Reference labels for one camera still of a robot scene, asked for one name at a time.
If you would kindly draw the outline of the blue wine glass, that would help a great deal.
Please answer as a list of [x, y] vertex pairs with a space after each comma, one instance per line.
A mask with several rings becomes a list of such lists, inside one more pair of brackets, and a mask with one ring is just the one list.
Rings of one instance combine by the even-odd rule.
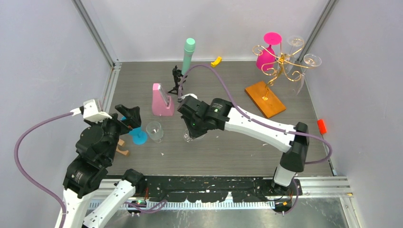
[[142, 130], [142, 127], [139, 125], [137, 127], [130, 127], [130, 131], [128, 135], [132, 138], [132, 141], [135, 145], [142, 145], [147, 141], [148, 135], [145, 131]]

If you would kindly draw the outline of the clear ribbed wine glass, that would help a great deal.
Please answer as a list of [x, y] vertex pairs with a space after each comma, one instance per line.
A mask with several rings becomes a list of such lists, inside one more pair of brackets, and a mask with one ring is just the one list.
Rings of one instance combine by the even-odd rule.
[[163, 141], [164, 132], [159, 122], [152, 121], [148, 123], [146, 126], [146, 132], [154, 142], [160, 143]]

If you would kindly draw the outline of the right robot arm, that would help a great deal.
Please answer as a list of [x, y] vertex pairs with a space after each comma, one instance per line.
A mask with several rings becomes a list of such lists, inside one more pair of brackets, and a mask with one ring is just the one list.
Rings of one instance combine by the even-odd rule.
[[178, 107], [191, 139], [200, 138], [209, 130], [241, 133], [274, 146], [282, 152], [279, 165], [270, 183], [272, 193], [283, 195], [295, 174], [305, 167], [309, 140], [304, 135], [308, 126], [281, 124], [250, 114], [232, 102], [215, 98], [210, 104], [186, 96]]

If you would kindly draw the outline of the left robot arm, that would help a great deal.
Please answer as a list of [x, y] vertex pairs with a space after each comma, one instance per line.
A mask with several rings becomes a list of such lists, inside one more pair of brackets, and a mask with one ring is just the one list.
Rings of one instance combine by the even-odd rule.
[[78, 156], [67, 167], [63, 181], [62, 207], [55, 226], [57, 228], [103, 228], [117, 209], [131, 196], [145, 193], [146, 184], [142, 173], [128, 169], [118, 182], [117, 188], [92, 215], [86, 211], [112, 166], [121, 135], [141, 126], [140, 107], [127, 108], [122, 104], [115, 109], [118, 114], [104, 112], [97, 100], [89, 100], [76, 109], [89, 124], [76, 143]]

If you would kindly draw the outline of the orange wooden rack base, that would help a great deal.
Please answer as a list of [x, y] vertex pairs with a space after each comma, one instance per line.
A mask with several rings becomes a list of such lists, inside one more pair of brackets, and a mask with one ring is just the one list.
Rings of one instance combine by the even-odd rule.
[[250, 85], [244, 91], [266, 118], [271, 118], [286, 110], [285, 105], [264, 81]]

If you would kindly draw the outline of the pink wine glass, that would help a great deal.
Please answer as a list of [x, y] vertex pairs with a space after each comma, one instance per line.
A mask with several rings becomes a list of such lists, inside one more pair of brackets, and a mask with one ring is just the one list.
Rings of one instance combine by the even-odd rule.
[[258, 52], [256, 67], [259, 70], [268, 71], [273, 68], [277, 59], [272, 46], [279, 45], [282, 41], [282, 36], [276, 32], [269, 32], [264, 35], [263, 40], [268, 46]]

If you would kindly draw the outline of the gold wine glass rack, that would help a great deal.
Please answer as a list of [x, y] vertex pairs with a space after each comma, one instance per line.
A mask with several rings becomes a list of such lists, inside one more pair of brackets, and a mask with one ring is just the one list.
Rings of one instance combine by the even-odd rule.
[[[254, 55], [258, 56], [258, 52], [261, 51], [261, 50], [264, 49], [264, 48], [265, 48], [265, 47], [263, 47], [263, 46], [261, 46], [261, 45], [256, 45], [256, 46], [253, 47], [252, 52], [253, 52]], [[276, 80], [280, 75], [282, 75], [282, 72], [284, 71], [284, 62], [286, 62], [286, 63], [288, 63], [288, 64], [295, 65], [295, 66], [297, 66], [297, 67], [298, 67], [298, 66], [299, 66], [299, 67], [301, 66], [300, 64], [296, 64], [296, 63], [293, 64], [293, 63], [291, 63], [291, 62], [286, 61], [286, 60], [285, 60], [285, 55], [282, 54], [282, 56], [279, 58], [279, 60], [276, 60], [276, 62], [275, 62], [275, 64], [274, 64], [273, 68], [270, 68], [268, 71], [263, 71], [263, 70], [261, 70], [263, 74], [265, 74], [265, 75], [271, 77], [271, 79], [267, 82], [267, 86], [268, 86], [269, 88], [270, 88], [271, 86], [273, 86], [275, 80]], [[288, 77], [287, 74], [284, 74], [284, 75], [286, 76], [286, 78], [287, 78], [289, 81], [294, 82], [294, 80], [293, 80], [292, 78]]]

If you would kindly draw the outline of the clear tall wine glass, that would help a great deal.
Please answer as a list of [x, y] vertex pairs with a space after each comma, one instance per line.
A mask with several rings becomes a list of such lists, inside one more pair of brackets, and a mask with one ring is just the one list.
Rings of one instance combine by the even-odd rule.
[[[286, 52], [282, 51], [282, 47], [280, 47], [280, 53], [277, 54], [276, 60], [279, 60], [282, 54], [284, 54], [285, 60], [294, 64], [300, 51], [305, 46], [305, 41], [300, 35], [292, 35], [287, 38], [287, 43], [289, 47], [286, 48]], [[290, 75], [292, 70], [300, 70], [300, 68], [284, 62], [284, 71], [282, 74]]]

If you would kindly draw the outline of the clear flute wine glass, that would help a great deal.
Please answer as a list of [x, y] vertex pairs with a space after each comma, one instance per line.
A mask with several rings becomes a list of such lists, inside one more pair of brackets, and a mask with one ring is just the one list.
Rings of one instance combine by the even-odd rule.
[[297, 96], [301, 92], [307, 73], [319, 67], [321, 64], [322, 59], [317, 55], [308, 53], [303, 56], [302, 62], [300, 63], [301, 66], [297, 67], [297, 69], [292, 72], [291, 78], [294, 82], [291, 91], [293, 95]]

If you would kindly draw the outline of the smartphone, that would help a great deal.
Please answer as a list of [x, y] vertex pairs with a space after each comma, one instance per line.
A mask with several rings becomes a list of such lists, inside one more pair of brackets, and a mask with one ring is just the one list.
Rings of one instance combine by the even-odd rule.
[[160, 96], [165, 104], [165, 106], [169, 106], [170, 105], [170, 98], [168, 93], [165, 91], [165, 89], [163, 88], [162, 84], [158, 85], [158, 91], [160, 93]]

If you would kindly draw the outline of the pink phone stand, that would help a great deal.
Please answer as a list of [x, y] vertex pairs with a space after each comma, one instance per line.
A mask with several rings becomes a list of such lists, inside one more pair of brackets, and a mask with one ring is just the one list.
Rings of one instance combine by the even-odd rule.
[[152, 112], [155, 116], [173, 116], [174, 115], [174, 103], [169, 95], [170, 98], [170, 105], [167, 107], [165, 106], [160, 93], [158, 91], [158, 85], [160, 83], [153, 84], [153, 97], [152, 97]]

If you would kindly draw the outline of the black tripod stand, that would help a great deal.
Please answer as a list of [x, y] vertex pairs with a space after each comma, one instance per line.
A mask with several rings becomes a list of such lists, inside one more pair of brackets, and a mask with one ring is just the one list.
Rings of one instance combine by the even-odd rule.
[[175, 67], [172, 69], [172, 74], [175, 86], [170, 91], [168, 91], [168, 93], [178, 95], [179, 84], [180, 82], [186, 82], [187, 76], [183, 76], [182, 71], [178, 68], [177, 65], [175, 65]]

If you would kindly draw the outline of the yellow banana toy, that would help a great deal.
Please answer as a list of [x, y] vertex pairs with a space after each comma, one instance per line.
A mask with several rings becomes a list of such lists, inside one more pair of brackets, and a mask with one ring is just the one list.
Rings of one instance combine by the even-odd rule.
[[222, 57], [218, 56], [213, 62], [210, 63], [210, 66], [215, 68], [222, 62]]

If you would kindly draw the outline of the green microphone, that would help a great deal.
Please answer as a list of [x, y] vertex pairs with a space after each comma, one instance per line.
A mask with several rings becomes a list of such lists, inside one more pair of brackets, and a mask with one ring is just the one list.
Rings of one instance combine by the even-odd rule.
[[182, 75], [184, 76], [185, 73], [189, 70], [192, 56], [195, 51], [195, 44], [196, 41], [193, 38], [187, 38], [184, 44], [184, 55], [182, 61]]

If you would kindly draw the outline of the red object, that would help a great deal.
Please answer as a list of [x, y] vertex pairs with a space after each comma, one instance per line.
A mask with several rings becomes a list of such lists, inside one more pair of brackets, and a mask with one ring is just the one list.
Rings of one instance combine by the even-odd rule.
[[321, 135], [324, 135], [327, 133], [327, 127], [326, 127], [324, 119], [319, 119], [317, 121], [317, 125], [318, 125], [318, 129], [319, 129], [319, 132]]

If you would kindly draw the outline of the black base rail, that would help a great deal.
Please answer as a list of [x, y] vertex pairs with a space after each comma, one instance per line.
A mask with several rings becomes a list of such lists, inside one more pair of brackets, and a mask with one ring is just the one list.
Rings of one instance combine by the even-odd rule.
[[202, 203], [268, 202], [302, 195], [300, 181], [288, 187], [275, 187], [271, 177], [240, 176], [145, 176], [134, 196], [153, 202]]

